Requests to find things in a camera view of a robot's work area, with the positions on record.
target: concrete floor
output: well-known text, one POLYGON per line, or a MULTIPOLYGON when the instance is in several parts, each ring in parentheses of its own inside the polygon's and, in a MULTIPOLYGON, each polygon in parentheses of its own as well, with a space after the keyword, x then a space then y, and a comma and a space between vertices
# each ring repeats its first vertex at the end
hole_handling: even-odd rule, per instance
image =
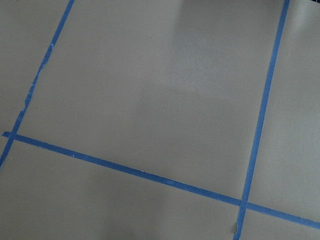
MULTIPOLYGON (((284 2, 76 0, 15 132, 67 4, 0 2, 0 239, 232 240, 284 2)), ((242 240, 320 239, 319 14, 290 1, 242 240)))

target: blue line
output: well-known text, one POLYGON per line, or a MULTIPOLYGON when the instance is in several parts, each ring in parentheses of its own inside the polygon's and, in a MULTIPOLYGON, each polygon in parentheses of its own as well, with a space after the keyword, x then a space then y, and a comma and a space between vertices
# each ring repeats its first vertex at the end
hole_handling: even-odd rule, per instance
POLYGON ((256 205, 253 203, 248 203, 247 205, 247 209, 262 213, 262 214, 266 214, 266 215, 270 215, 276 218, 280 218, 280 219, 284 219, 296 224, 301 224, 301 225, 305 225, 307 227, 310 228, 314 228, 314 229, 319 229, 320 230, 320 222, 316 222, 316 221, 312 221, 303 217, 299 217, 299 216, 295 216, 295 215, 291 215, 282 211, 278 211, 278 210, 274 210, 271 208, 267 208, 264 206, 260 206, 260 205, 256 205))
MULTIPOLYGON (((2 136, 9 137, 11 135, 10 135, 10 132, 4 132, 2 134, 2 136)), ((89 156, 89 155, 86 155, 86 154, 83 154, 83 153, 80 153, 80 152, 72 151, 72 150, 69 150, 69 149, 66 149, 66 148, 63 148, 63 147, 51 145, 51 144, 48 144, 48 143, 43 142, 43 141, 38 141, 38 140, 29 138, 29 137, 25 137, 25 136, 21 136, 21 135, 18 135, 18 134, 15 135, 15 140, 23 142, 23 143, 26 143, 26 144, 30 144, 30 145, 33 145, 33 146, 36 146, 36 147, 40 147, 40 148, 43 148, 43 149, 46 149, 46 150, 50 150, 50 151, 53 151, 53 152, 56 152, 56 153, 60 153, 60 154, 66 155, 66 156, 70 156, 70 157, 73 157, 73 158, 76 158, 76 159, 80 159, 80 160, 83 160, 83 161, 86 161, 86 162, 89 162, 89 163, 97 164, 97 165, 100 165, 100 166, 103 166, 103 167, 106 167, 106 168, 117 170, 117 171, 120 171, 120 172, 123 172, 123 173, 127 173, 127 174, 130 174, 130 175, 134 175, 134 176, 137 176, 137 177, 140 177, 140 178, 143 178, 143 179, 148 179, 148 180, 151 180, 151 181, 154 181, 154 182, 157 182, 157 183, 161 183, 161 184, 164 184, 164 185, 172 186, 172 187, 175 187, 177 189, 181 189, 181 190, 188 191, 188 192, 191 192, 191 193, 194 193, 194 194, 202 195, 202 196, 205 196, 205 197, 208 197, 208 198, 211 198, 211 199, 215 199, 215 200, 218 200, 218 201, 221 201, 221 202, 224 202, 224 203, 228 203, 228 204, 232 204, 232 205, 236 205, 236 206, 240 205, 240 200, 239 199, 236 199, 236 198, 233 198, 233 197, 230 197, 230 196, 225 196, 225 195, 222 195, 220 193, 216 193, 216 192, 213 192, 213 191, 205 190, 205 189, 202 189, 202 188, 199 188, 199 187, 195 187, 195 186, 188 185, 188 184, 185 184, 185 183, 182 183, 182 182, 171 180, 169 178, 165 178, 165 177, 162 177, 162 176, 157 176, 157 175, 154 175, 154 174, 151 174, 151 173, 148 173, 148 172, 140 171, 140 170, 137 170, 137 169, 134 169, 134 168, 130 168, 130 167, 127 167, 127 166, 123 166, 123 165, 120 165, 120 164, 117 164, 117 163, 114 163, 114 162, 111 162, 111 161, 106 161, 106 160, 103 160, 103 159, 100 159, 100 158, 97 158, 97 157, 93 157, 93 156, 89 156)))
POLYGON ((39 67, 39 69, 38 69, 38 71, 37 71, 37 73, 36 73, 36 75, 34 77, 34 80, 33 80, 32 84, 31 84, 29 92, 28 92, 28 94, 27 94, 27 96, 26 96, 26 98, 24 100, 24 109, 20 111, 20 113, 19 113, 19 115, 18 115, 18 117, 17 117, 17 119, 16 119, 16 121, 14 123, 14 126, 12 128, 11 134, 10 134, 10 136, 9 136, 7 142, 6 142, 6 145, 4 147, 2 155, 0 157, 0 168, 3 165, 5 159, 6 159, 8 153, 10 151, 12 143, 14 142, 15 136, 16 136, 16 134, 17 134, 17 132, 19 130, 19 127, 21 125, 21 122, 22 122, 22 120, 23 120, 23 118, 24 118, 24 116, 26 114, 26 111, 27 111, 28 106, 29 106, 29 104, 31 102, 33 93, 35 91, 36 84, 37 84, 40 72, 45 67, 46 63, 48 62, 48 60, 50 58, 51 52, 52 52, 54 46, 57 43, 59 35, 60 35, 61 31, 62 31, 62 28, 65 25, 65 22, 67 20, 67 17, 68 17, 68 15, 70 13, 70 10, 71 10, 73 4, 74 4, 74 0, 69 0, 68 5, 66 6, 65 11, 64 11, 64 13, 62 15, 62 18, 61 18, 61 20, 59 22, 59 25, 58 25, 57 29, 55 30, 55 33, 54 33, 53 38, 52 38, 52 40, 50 42, 50 45, 49 45, 49 47, 48 47, 48 49, 47 49, 47 51, 46 51, 46 53, 44 55, 44 58, 43 58, 43 60, 42 60, 42 62, 40 64, 40 67, 39 67))
POLYGON ((269 68, 268 68, 268 72, 266 75, 264 90, 263 90, 263 94, 262 94, 259 116, 258 116, 258 120, 257 120, 257 124, 256 124, 254 138, 253 138, 250 160, 249 160, 248 169, 247 169, 246 176, 245 176, 241 204, 239 207, 239 213, 238 213, 238 217, 237 217, 237 229, 236 229, 236 233, 234 234, 233 240, 239 240, 241 237, 241 232, 242 232, 245 214, 246 214, 246 208, 247 208, 247 204, 248 204, 248 198, 249 198, 249 194, 250 194, 251 183, 252 183, 252 179, 253 179, 253 175, 254 175, 254 170, 255 170, 255 165, 256 165, 256 160, 257 160, 257 155, 258 155, 258 150, 259 150, 261 134, 262 134, 263 125, 264 125, 264 121, 265 121, 265 115, 266 115, 266 110, 267 110, 271 82, 272 82, 272 78, 273 78, 274 71, 275 71, 281 36, 282 36, 284 26, 285 26, 289 3, 290 3, 290 0, 284 0, 282 12, 281 12, 281 16, 280 16, 280 20, 279 20, 279 24, 278 24, 278 29, 276 31, 273 50, 272 50, 269 68))
MULTIPOLYGON (((7 137, 7 138, 10 135, 11 135, 11 133, 7 132, 7 131, 2 134, 2 136, 7 137)), ((134 175, 134 176, 137 176, 137 177, 140 177, 143 179, 151 180, 151 181, 154 181, 154 182, 157 182, 160 184, 168 185, 168 186, 171 186, 171 187, 174 187, 177 189, 181 189, 181 190, 184 190, 187 192, 191 192, 191 193, 198 194, 198 195, 201 195, 204 197, 215 199, 215 200, 218 200, 218 201, 221 201, 224 203, 232 204, 235 206, 240 206, 240 204, 241 204, 241 201, 239 199, 236 199, 233 197, 229 197, 229 196, 222 195, 222 194, 219 194, 216 192, 208 191, 208 190, 198 188, 198 187, 195 187, 192 185, 184 184, 184 183, 181 183, 181 182, 178 182, 175 180, 171 180, 171 179, 168 179, 168 178, 165 178, 162 176, 157 176, 157 175, 154 175, 151 173, 143 172, 143 171, 140 171, 140 170, 137 170, 134 168, 130 168, 127 166, 123 166, 123 165, 120 165, 117 163, 113 163, 110 161, 102 160, 102 159, 99 159, 99 158, 96 158, 93 156, 89 156, 89 155, 86 155, 83 153, 79 153, 76 151, 68 150, 68 149, 65 149, 65 148, 62 148, 59 146, 45 143, 43 141, 32 139, 32 138, 29 138, 26 136, 21 136, 21 135, 17 134, 15 140, 17 140, 19 142, 26 143, 26 144, 30 144, 35 147, 43 148, 43 149, 46 149, 46 150, 49 150, 49 151, 52 151, 52 152, 55 152, 58 154, 63 154, 63 155, 66 155, 66 156, 69 156, 72 158, 80 159, 80 160, 83 160, 83 161, 86 161, 89 163, 93 163, 93 164, 97 164, 97 165, 100 165, 103 167, 114 169, 114 170, 117 170, 117 171, 120 171, 123 173, 127 173, 130 175, 134 175)), ((299 216, 291 215, 291 214, 288 214, 288 213, 285 213, 282 211, 274 210, 274 209, 260 206, 257 204, 253 204, 250 202, 248 202, 248 204, 247 204, 247 209, 250 209, 252 211, 256 211, 258 213, 270 215, 270 216, 273 216, 276 218, 284 219, 284 220, 287 220, 287 221, 290 221, 290 222, 293 222, 296 224, 305 225, 307 227, 320 230, 320 222, 316 222, 316 221, 312 221, 312 220, 302 218, 299 216)))

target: blue tape strip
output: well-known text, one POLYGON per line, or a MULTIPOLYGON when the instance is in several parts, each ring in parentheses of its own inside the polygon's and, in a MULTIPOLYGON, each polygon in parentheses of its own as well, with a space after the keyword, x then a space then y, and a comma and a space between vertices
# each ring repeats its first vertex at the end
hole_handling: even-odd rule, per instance
POLYGON ((247 209, 320 230, 320 222, 312 221, 303 217, 291 215, 282 211, 256 205, 250 202, 247 205, 247 209))
MULTIPOLYGON (((7 132, 7 131, 2 134, 2 136, 7 137, 7 138, 10 135, 11 135, 11 133, 7 132)), ((97 165, 100 165, 103 167, 114 169, 114 170, 117 170, 117 171, 120 171, 123 173, 134 175, 134 176, 144 178, 147 180, 151 180, 151 181, 154 181, 154 182, 157 182, 160 184, 165 184, 165 185, 168 185, 171 187, 175 187, 177 189, 181 189, 181 190, 188 191, 188 192, 191 192, 194 194, 198 194, 201 196, 205 196, 208 198, 219 200, 224 203, 228 203, 228 204, 232 204, 232 205, 236 205, 236 206, 240 206, 240 204, 241 204, 241 201, 239 199, 236 199, 233 197, 225 196, 225 195, 222 195, 222 194, 219 194, 216 192, 212 192, 212 191, 208 191, 208 190, 205 190, 202 188, 198 188, 195 186, 184 184, 184 183, 181 183, 181 182, 178 182, 175 180, 171 180, 171 179, 168 179, 165 177, 161 177, 161 176, 157 176, 157 175, 154 175, 151 173, 136 170, 136 169, 133 169, 133 168, 130 168, 127 166, 119 165, 117 163, 102 160, 102 159, 99 159, 99 158, 96 158, 93 156, 89 156, 89 155, 86 155, 83 153, 68 150, 68 149, 65 149, 65 148, 62 148, 59 146, 51 145, 51 144, 45 143, 43 141, 38 141, 38 140, 29 138, 29 137, 25 137, 25 136, 21 136, 21 135, 17 134, 15 140, 17 140, 19 142, 26 143, 26 144, 33 145, 35 147, 43 148, 43 149, 46 149, 46 150, 49 150, 49 151, 52 151, 55 153, 63 154, 63 155, 66 155, 66 156, 69 156, 72 158, 77 158, 77 159, 87 161, 87 162, 90 162, 93 164, 97 164, 97 165)), ((320 222, 312 221, 312 220, 309 220, 306 218, 291 215, 291 214, 288 214, 288 213, 285 213, 282 211, 278 211, 278 210, 274 210, 274 209, 267 208, 264 206, 256 205, 256 204, 253 204, 250 202, 248 202, 248 204, 247 204, 247 209, 250 209, 250 210, 262 213, 262 214, 270 215, 270 216, 273 216, 276 218, 284 219, 284 220, 287 220, 287 221, 290 221, 290 222, 293 222, 296 224, 305 225, 310 228, 320 229, 320 222)))
POLYGON ((48 62, 48 60, 50 58, 51 52, 52 52, 54 46, 57 43, 59 35, 60 35, 61 31, 62 31, 62 28, 65 25, 65 22, 67 20, 67 17, 68 17, 68 15, 70 13, 70 10, 71 10, 73 4, 74 4, 74 0, 69 0, 68 5, 66 6, 65 11, 64 11, 64 13, 62 15, 62 18, 61 18, 61 20, 59 22, 59 25, 58 25, 57 29, 55 30, 55 33, 54 33, 53 38, 51 40, 51 43, 50 43, 50 45, 49 45, 49 47, 48 47, 48 49, 47 49, 47 51, 46 51, 46 53, 44 55, 44 58, 43 58, 43 60, 42 60, 42 62, 40 64, 40 67, 39 67, 39 69, 38 69, 38 71, 37 71, 37 73, 36 73, 36 75, 34 77, 34 80, 33 80, 32 84, 31 84, 29 92, 28 92, 28 94, 27 94, 27 96, 26 96, 26 98, 24 100, 24 109, 20 111, 20 113, 19 113, 19 115, 18 115, 18 117, 17 117, 17 119, 16 119, 16 121, 14 123, 14 126, 12 128, 11 134, 10 134, 10 136, 9 136, 7 142, 6 142, 6 145, 4 147, 2 155, 0 157, 0 168, 3 165, 6 157, 8 156, 8 153, 10 151, 12 143, 14 142, 15 136, 16 136, 16 134, 17 134, 17 132, 19 130, 19 127, 21 125, 21 122, 22 122, 22 120, 23 120, 23 118, 24 118, 24 116, 26 114, 26 111, 27 111, 28 106, 30 104, 30 101, 32 99, 34 90, 36 88, 36 84, 37 84, 40 72, 45 67, 46 63, 48 62))
POLYGON ((247 208, 247 204, 248 204, 248 198, 249 198, 249 194, 250 194, 251 183, 252 183, 252 179, 253 179, 253 175, 254 175, 254 170, 255 170, 255 165, 256 165, 256 160, 257 160, 257 155, 258 155, 258 150, 259 150, 261 134, 262 134, 263 125, 264 125, 264 121, 265 121, 265 115, 266 115, 266 110, 267 110, 267 104, 268 104, 268 99, 269 99, 272 78, 273 78, 274 71, 275 71, 281 36, 282 36, 284 26, 285 26, 289 3, 290 3, 290 0, 284 0, 282 12, 281 12, 281 16, 280 16, 280 20, 279 20, 279 24, 278 24, 278 29, 276 31, 276 36, 275 36, 275 40, 274 40, 274 44, 273 44, 273 50, 272 50, 269 68, 268 68, 268 72, 266 75, 264 90, 263 90, 263 94, 262 94, 259 116, 258 116, 258 120, 257 120, 257 124, 256 124, 254 138, 253 138, 250 160, 249 160, 248 169, 247 169, 246 176, 245 176, 241 204, 240 204, 239 213, 238 213, 238 217, 237 217, 237 223, 236 223, 237 229, 236 229, 236 233, 234 234, 233 240, 239 240, 241 237, 243 223, 244 223, 244 219, 245 219, 245 215, 246 215, 246 208, 247 208))
MULTIPOLYGON (((10 132, 4 132, 2 134, 2 136, 4 137, 9 137, 11 136, 10 132)), ((171 180, 169 178, 165 178, 162 176, 157 176, 148 172, 144 172, 144 171, 140 171, 134 168, 130 168, 127 166, 123 166, 111 161, 106 161, 97 157, 93 157, 93 156, 89 156, 80 152, 76 152, 76 151, 72 151, 63 147, 59 147, 59 146, 55 146, 55 145, 51 145, 48 143, 45 143, 43 141, 38 141, 29 137, 25 137, 25 136, 21 136, 16 134, 15 135, 15 140, 26 143, 26 144, 30 144, 36 147, 40 147, 46 150, 50 150, 56 153, 60 153, 63 155, 67 155, 76 159, 80 159, 89 163, 93 163, 93 164, 97 164, 106 168, 110 168, 113 170, 117 170, 123 173, 127 173, 130 175, 134 175, 143 179, 148 179, 157 183, 161 183, 164 185, 168 185, 168 186, 172 186, 174 188, 177 189, 181 189, 181 190, 185 190, 194 194, 198 194, 198 195, 202 195, 211 199, 215 199, 224 203, 228 203, 228 204, 232 204, 232 205, 236 205, 239 206, 240 205, 240 200, 230 197, 230 196, 225 196, 213 191, 209 191, 209 190, 205 190, 199 187, 195 187, 195 186, 191 186, 182 182, 178 182, 175 180, 171 180)))

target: gray surface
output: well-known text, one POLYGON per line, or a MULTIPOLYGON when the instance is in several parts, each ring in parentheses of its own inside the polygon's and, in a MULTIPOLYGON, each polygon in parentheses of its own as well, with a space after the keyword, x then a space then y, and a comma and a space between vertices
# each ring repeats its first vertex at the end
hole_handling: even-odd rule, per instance
POLYGON ((67 2, 0 1, 0 133, 12 129, 24 108, 25 97, 67 2))
POLYGON ((240 198, 282 1, 76 1, 20 134, 240 198))
POLYGON ((14 142, 0 174, 4 240, 232 239, 238 208, 14 142))
POLYGON ((320 4, 291 2, 249 201, 320 221, 320 4))
POLYGON ((247 210, 242 240, 319 240, 318 229, 247 210))

